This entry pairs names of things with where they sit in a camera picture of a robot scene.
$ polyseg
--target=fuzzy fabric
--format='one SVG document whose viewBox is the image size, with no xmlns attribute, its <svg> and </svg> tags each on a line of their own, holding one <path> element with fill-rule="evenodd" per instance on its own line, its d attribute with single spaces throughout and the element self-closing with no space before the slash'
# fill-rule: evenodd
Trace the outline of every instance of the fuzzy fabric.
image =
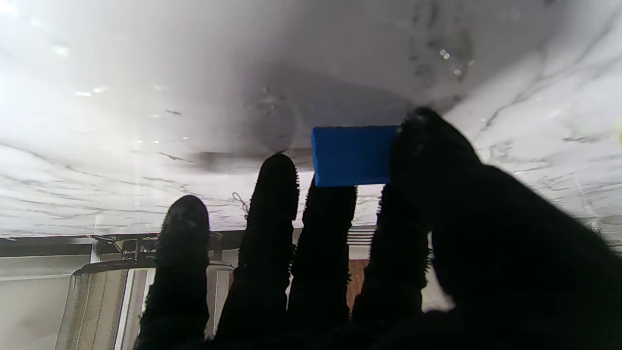
<svg viewBox="0 0 622 350">
<path fill-rule="evenodd" d="M 260 171 L 215 339 L 202 334 L 207 259 L 183 248 L 184 260 L 166 248 L 181 243 L 165 242 L 158 261 L 175 263 L 159 262 L 135 349 L 622 349 L 622 259 L 513 177 L 481 164 L 467 139 L 428 108 L 414 110 L 396 136 L 352 316 L 345 240 L 353 187 L 312 186 L 286 310 L 297 177 L 285 156 L 275 157 Z M 165 232 L 189 230 L 165 226 L 165 241 L 173 236 Z M 439 283 L 455 302 L 449 312 L 421 312 L 429 230 Z M 179 237 L 204 253 L 199 235 Z"/>
</svg>

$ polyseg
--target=blue sponge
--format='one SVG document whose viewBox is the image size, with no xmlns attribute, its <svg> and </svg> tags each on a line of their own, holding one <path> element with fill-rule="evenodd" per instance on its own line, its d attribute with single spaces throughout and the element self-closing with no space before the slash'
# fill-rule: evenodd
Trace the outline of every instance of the blue sponge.
<svg viewBox="0 0 622 350">
<path fill-rule="evenodd" d="M 315 185 L 388 183 L 389 151 L 397 129 L 398 126 L 313 129 Z"/>
</svg>

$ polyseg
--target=marble surface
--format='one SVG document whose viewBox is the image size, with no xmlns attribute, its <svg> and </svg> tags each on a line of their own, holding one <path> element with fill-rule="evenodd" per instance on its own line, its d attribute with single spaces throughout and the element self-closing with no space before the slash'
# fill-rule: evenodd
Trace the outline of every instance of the marble surface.
<svg viewBox="0 0 622 350">
<path fill-rule="evenodd" d="M 233 193 L 248 202 L 261 160 L 283 149 L 302 211 L 313 126 L 395 124 L 421 103 L 561 208 L 617 222 L 621 11 L 620 0 L 0 0 L 0 237 L 153 232 L 186 193 L 213 229 L 242 229 Z M 355 225 L 375 223 L 379 192 L 359 188 Z"/>
</svg>

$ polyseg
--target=white wall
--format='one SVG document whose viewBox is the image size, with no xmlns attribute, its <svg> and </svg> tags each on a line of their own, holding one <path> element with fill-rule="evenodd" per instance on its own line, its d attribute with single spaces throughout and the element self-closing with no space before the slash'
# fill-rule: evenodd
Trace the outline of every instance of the white wall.
<svg viewBox="0 0 622 350">
<path fill-rule="evenodd" d="M 0 258 L 0 349 L 52 350 L 69 276 L 88 255 Z"/>
</svg>

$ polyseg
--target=blue block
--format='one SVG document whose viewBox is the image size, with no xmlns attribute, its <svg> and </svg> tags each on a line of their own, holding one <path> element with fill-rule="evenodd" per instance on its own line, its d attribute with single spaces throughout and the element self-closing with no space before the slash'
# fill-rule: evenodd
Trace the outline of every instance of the blue block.
<svg viewBox="0 0 622 350">
<path fill-rule="evenodd" d="M 315 128 L 311 136 L 318 187 L 386 184 L 398 126 Z"/>
</svg>

